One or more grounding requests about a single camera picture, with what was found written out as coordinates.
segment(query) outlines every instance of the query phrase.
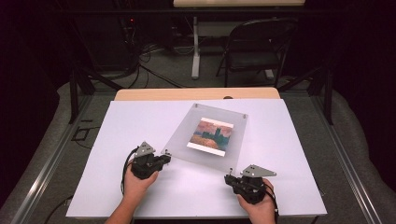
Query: metal bracket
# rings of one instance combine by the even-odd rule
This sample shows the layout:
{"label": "metal bracket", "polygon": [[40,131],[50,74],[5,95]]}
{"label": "metal bracket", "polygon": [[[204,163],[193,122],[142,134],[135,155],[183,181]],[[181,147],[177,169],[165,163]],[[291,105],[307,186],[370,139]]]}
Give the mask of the metal bracket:
{"label": "metal bracket", "polygon": [[137,149],[136,154],[135,154],[135,158],[139,158],[142,156],[146,156],[150,153],[154,153],[155,149],[149,145],[149,143],[147,143],[146,141],[144,141],[142,143],[142,145],[140,145],[140,147]]}
{"label": "metal bracket", "polygon": [[264,168],[261,168],[260,166],[257,165],[249,165],[245,170],[241,172],[241,175],[247,176],[247,177],[260,177],[260,176],[275,176],[276,172],[266,170]]}

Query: black cable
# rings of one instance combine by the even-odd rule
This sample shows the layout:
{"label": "black cable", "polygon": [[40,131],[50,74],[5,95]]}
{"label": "black cable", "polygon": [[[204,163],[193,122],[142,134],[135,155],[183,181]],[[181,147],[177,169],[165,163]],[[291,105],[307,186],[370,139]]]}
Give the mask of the black cable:
{"label": "black cable", "polygon": [[122,194],[123,194],[123,190],[124,190],[124,179],[125,179],[126,170],[128,168],[129,159],[131,158],[132,154],[136,153],[138,148],[139,147],[137,147],[134,150],[132,150],[131,153],[129,153],[128,157],[125,160],[124,167],[122,169],[122,180],[121,180],[121,186],[120,186]]}
{"label": "black cable", "polygon": [[49,213],[49,215],[47,216],[46,220],[44,221],[44,224],[47,224],[50,220],[50,217],[52,217],[52,215],[55,213],[55,211],[62,206],[62,204],[66,204],[68,200],[72,199],[74,195],[71,195],[69,197],[67,197],[65,200],[63,200],[61,203],[59,203],[58,205],[56,205],[56,207],[54,209],[52,209],[52,211]]}
{"label": "black cable", "polygon": [[[143,62],[143,63],[148,63],[151,60],[151,50],[150,50],[150,46],[146,47],[146,49],[142,49],[142,53],[139,55],[139,61]],[[148,55],[146,60],[143,60],[141,57],[142,55],[146,56]]]}
{"label": "black cable", "polygon": [[136,83],[137,79],[139,78],[139,70],[140,70],[140,64],[137,65],[137,72],[136,72],[136,77],[134,78],[134,81],[132,82],[131,85],[127,89],[131,89],[132,86]]}
{"label": "black cable", "polygon": [[275,223],[277,223],[277,218],[279,217],[279,211],[277,209],[276,196],[275,196],[274,190],[270,186],[268,186],[266,184],[264,184],[264,185],[265,185],[265,187],[267,187],[268,189],[270,189],[272,191],[272,193],[270,193],[270,192],[268,192],[268,190],[265,190],[264,193],[266,195],[268,195],[271,198],[271,200],[273,201],[273,203],[274,203],[274,207],[275,207]]}
{"label": "black cable", "polygon": [[147,73],[147,75],[148,75],[148,78],[147,78],[147,80],[146,80],[146,85],[145,85],[144,89],[145,89],[145,88],[148,86],[148,84],[149,84],[149,72],[146,71],[146,73]]}
{"label": "black cable", "polygon": [[151,71],[150,69],[148,69],[147,67],[145,67],[145,66],[143,66],[143,65],[140,65],[140,66],[143,67],[143,68],[144,68],[145,70],[147,70],[148,72],[150,72],[150,73],[151,73],[152,75],[154,75],[155,77],[158,77],[158,78],[160,78],[160,79],[166,81],[167,83],[169,83],[169,84],[171,84],[171,85],[173,85],[173,86],[175,86],[175,87],[178,87],[178,88],[190,88],[190,87],[187,87],[187,86],[178,84],[177,82],[175,82],[174,80],[172,80],[172,79],[170,79],[170,78],[168,78],[168,77],[165,77],[165,76],[163,76],[163,75],[161,75],[161,74],[158,74],[158,73],[156,73],[156,72],[154,72],[154,71]]}
{"label": "black cable", "polygon": [[91,128],[86,128],[86,129],[89,129],[89,130],[92,130],[92,129],[100,129],[102,126],[96,126],[96,127],[91,127]]}
{"label": "black cable", "polygon": [[87,149],[92,149],[91,147],[86,147],[86,146],[83,146],[78,140],[77,141],[75,141],[76,143],[77,143],[77,145],[79,145],[80,147],[85,147],[85,148],[87,148]]}

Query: transparent plastic panel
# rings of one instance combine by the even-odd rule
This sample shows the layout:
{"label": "transparent plastic panel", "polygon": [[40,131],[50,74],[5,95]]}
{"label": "transparent plastic panel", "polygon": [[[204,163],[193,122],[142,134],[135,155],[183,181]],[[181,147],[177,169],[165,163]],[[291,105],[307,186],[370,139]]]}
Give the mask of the transparent plastic panel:
{"label": "transparent plastic panel", "polygon": [[247,121],[247,114],[194,104],[162,154],[228,173],[238,163]]}

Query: white table leg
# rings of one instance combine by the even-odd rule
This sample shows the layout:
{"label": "white table leg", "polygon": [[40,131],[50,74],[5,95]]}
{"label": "white table leg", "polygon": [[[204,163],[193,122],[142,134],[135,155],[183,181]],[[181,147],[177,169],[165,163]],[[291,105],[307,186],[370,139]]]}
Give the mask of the white table leg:
{"label": "white table leg", "polygon": [[197,79],[199,77],[199,46],[198,46],[198,21],[197,18],[194,17],[193,22],[193,31],[194,31],[194,57],[192,61],[192,79]]}

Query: colorful image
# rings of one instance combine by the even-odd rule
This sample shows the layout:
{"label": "colorful image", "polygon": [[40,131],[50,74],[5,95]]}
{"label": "colorful image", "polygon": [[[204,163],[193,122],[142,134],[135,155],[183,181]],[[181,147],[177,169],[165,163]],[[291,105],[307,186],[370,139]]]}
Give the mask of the colorful image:
{"label": "colorful image", "polygon": [[187,147],[224,157],[233,124],[202,118]]}

